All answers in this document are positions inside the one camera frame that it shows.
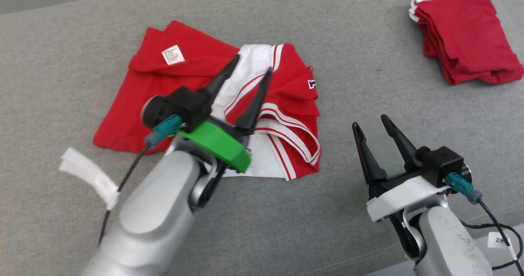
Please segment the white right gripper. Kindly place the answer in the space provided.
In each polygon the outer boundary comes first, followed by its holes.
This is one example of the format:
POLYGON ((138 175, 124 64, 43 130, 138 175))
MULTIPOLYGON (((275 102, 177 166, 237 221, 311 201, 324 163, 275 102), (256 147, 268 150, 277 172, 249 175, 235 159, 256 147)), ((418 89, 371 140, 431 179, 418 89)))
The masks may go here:
MULTIPOLYGON (((421 168, 421 162, 416 159, 417 149, 412 142, 410 142, 386 114, 381 115, 381 121, 388 136, 394 140, 404 160, 404 169, 407 172, 411 172, 421 168)), ((388 175, 386 171, 379 166, 374 155, 371 153, 366 143, 366 136, 357 122, 352 124, 352 132, 354 134, 356 149, 366 184, 372 185, 379 181, 385 181, 388 175)), ((449 186, 447 184, 438 188, 424 177, 416 176, 388 190, 378 198, 373 198, 368 201, 367 211, 371 220, 376 222, 448 189, 449 186)))

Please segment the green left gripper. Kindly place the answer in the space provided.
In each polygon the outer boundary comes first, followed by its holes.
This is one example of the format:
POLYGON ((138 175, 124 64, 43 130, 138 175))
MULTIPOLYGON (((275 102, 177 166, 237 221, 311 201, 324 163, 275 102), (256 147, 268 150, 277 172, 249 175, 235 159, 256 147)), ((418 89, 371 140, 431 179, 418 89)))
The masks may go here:
MULTIPOLYGON (((226 80, 232 76, 240 59, 241 55, 236 54, 204 88, 206 100, 210 106, 217 98, 226 80)), ((250 136, 254 133, 272 76, 273 69, 269 67, 256 86, 256 95, 244 110, 244 113, 236 120, 235 131, 240 136, 250 136)), ((245 173, 251 164, 251 155, 243 143, 221 126, 223 124, 225 123, 220 120, 208 118, 191 132, 181 129, 178 130, 177 134, 190 140, 199 148, 208 151, 228 167, 234 168, 240 173, 245 173)))

